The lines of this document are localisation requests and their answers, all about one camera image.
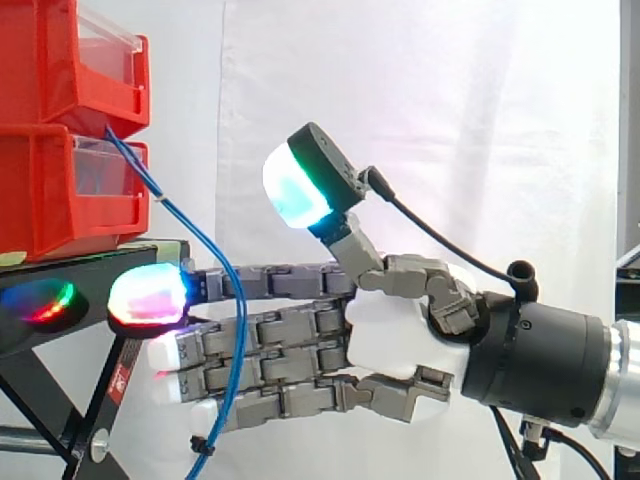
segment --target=blue light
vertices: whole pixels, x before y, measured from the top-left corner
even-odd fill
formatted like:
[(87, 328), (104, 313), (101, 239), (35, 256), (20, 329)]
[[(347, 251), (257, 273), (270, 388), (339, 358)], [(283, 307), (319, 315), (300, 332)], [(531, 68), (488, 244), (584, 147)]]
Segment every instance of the blue light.
[(271, 203), (291, 228), (307, 228), (331, 213), (327, 199), (283, 143), (262, 169), (262, 183)]

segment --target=robotic hand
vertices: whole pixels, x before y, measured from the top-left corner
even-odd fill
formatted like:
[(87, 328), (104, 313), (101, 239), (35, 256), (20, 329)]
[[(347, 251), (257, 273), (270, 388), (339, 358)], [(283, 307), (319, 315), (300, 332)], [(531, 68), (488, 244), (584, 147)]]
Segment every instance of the robotic hand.
[[(314, 302), (250, 316), (242, 394), (227, 431), (355, 407), (410, 422), (424, 405), (446, 405), (453, 387), (491, 406), (497, 419), (497, 407), (524, 414), (518, 453), (532, 461), (561, 435), (550, 423), (587, 424), (597, 438), (640, 449), (640, 326), (609, 327), (537, 303), (529, 264), (496, 274), (451, 246), (395, 199), (375, 168), (357, 175), (314, 124), (274, 152), (264, 179), (284, 220), (308, 228), (337, 263), (238, 269), (249, 299)], [(369, 188), (462, 258), (508, 281), (514, 296), (478, 293), (466, 272), (440, 260), (381, 258), (349, 212)], [(197, 292), (191, 304), (233, 296), (222, 271), (187, 277)], [(172, 372), (158, 383), (158, 401), (204, 400), (193, 409), (193, 433), (204, 436), (227, 386), (235, 325), (190, 321), (152, 341), (149, 361)], [(349, 367), (370, 374), (342, 372)], [(507, 445), (510, 433), (501, 433)]]

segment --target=green light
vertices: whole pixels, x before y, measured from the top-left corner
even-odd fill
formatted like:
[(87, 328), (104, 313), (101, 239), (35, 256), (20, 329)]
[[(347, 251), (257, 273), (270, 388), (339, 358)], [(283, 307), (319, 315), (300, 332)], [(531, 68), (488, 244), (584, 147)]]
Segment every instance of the green light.
[(310, 227), (332, 211), (286, 143), (267, 158), (262, 183), (269, 200), (291, 228)]
[(71, 303), (74, 292), (75, 288), (73, 287), (73, 284), (67, 283), (67, 286), (64, 287), (61, 298), (58, 300), (58, 305), (60, 305), (61, 307), (68, 307), (69, 303)]
[(56, 299), (46, 308), (33, 315), (31, 321), (47, 322), (50, 318), (58, 316), (69, 306), (74, 294), (75, 288), (73, 284), (67, 283)]

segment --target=cable clip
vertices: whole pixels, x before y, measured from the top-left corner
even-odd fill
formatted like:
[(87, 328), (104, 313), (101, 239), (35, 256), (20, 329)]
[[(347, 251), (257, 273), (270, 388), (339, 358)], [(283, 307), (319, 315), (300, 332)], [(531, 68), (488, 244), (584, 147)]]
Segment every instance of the cable clip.
[(191, 450), (194, 453), (199, 453), (200, 455), (210, 457), (213, 455), (213, 452), (216, 451), (216, 447), (208, 447), (206, 438), (197, 437), (194, 435), (193, 437), (191, 437)]

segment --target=metal frame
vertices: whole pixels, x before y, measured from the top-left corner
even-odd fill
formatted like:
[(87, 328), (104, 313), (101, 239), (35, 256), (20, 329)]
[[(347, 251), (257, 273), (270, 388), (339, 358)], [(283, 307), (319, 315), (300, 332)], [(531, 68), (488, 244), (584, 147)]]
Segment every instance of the metal frame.
[[(174, 255), (167, 255), (167, 244), (172, 244)], [(189, 255), (186, 242), (163, 245), (141, 242), (105, 254), (0, 269), (0, 291), (53, 277), (72, 282), (89, 303), (88, 312), (77, 324), (55, 333), (25, 330), (23, 322), (17, 323), (0, 306), (0, 390), (33, 425), (33, 429), (0, 426), (0, 451), (59, 456), (66, 463), (63, 480), (129, 478), (108, 452), (108, 439), (142, 342), (115, 337), (84, 415), (33, 348), (104, 321), (109, 289), (120, 273), (170, 257), (180, 261)]]

